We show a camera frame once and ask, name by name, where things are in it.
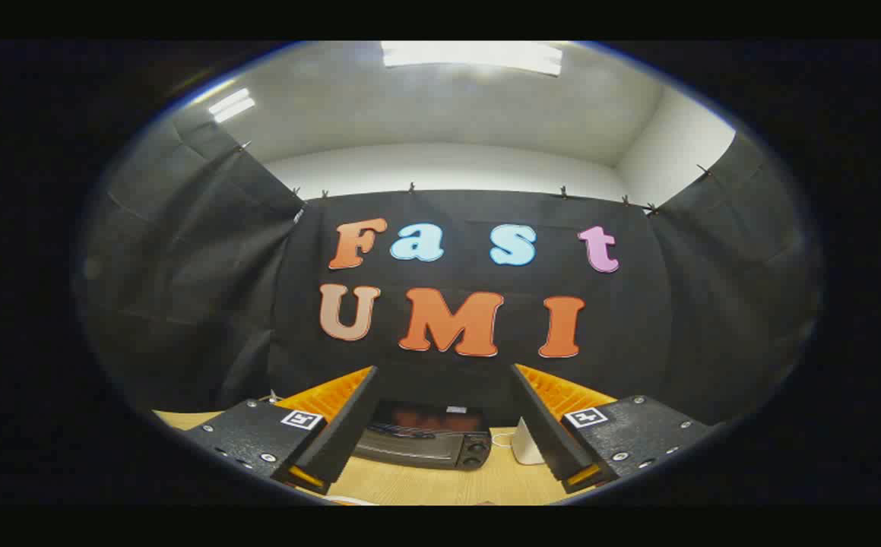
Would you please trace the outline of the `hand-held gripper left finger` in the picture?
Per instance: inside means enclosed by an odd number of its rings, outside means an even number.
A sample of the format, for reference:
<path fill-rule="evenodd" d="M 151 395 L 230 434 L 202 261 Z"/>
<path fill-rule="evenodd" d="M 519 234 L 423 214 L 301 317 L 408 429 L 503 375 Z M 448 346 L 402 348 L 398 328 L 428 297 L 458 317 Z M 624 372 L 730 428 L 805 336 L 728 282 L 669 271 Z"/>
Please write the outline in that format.
<path fill-rule="evenodd" d="M 236 470 L 328 494 L 380 401 L 380 371 L 366 367 L 283 400 L 246 400 L 182 432 Z"/>

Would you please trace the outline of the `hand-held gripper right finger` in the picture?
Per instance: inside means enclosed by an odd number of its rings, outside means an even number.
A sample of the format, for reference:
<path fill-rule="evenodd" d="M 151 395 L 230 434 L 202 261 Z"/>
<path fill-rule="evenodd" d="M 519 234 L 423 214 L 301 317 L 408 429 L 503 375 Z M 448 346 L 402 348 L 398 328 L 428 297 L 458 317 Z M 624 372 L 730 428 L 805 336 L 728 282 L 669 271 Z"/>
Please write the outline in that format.
<path fill-rule="evenodd" d="M 715 427 L 651 396 L 622 399 L 521 364 L 511 367 L 520 418 L 568 494 L 666 463 Z"/>

